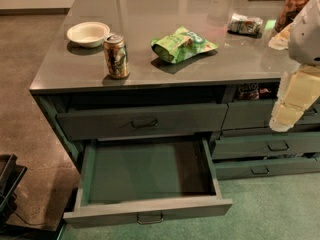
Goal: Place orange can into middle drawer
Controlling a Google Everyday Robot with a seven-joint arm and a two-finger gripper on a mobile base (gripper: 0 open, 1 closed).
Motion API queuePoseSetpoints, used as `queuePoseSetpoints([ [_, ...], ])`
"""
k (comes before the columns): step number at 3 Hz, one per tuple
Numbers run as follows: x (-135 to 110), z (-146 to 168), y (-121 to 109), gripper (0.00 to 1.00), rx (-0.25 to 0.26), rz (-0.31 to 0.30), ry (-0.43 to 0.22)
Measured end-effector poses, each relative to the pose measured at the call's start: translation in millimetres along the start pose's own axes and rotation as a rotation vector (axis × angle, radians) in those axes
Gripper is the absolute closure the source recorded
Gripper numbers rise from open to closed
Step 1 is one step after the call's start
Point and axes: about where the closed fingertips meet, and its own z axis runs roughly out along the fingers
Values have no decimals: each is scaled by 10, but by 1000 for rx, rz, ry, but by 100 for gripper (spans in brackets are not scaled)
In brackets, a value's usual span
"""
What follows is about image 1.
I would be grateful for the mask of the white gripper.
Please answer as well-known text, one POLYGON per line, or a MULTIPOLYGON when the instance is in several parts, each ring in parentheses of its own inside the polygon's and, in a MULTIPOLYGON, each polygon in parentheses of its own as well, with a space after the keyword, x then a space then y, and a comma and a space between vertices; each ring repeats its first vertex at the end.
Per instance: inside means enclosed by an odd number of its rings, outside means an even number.
POLYGON ((269 127, 286 132, 320 97, 320 0, 309 0, 292 25, 272 37, 268 46, 276 50, 288 48, 291 59, 306 64, 294 72, 285 72, 280 81, 269 127))

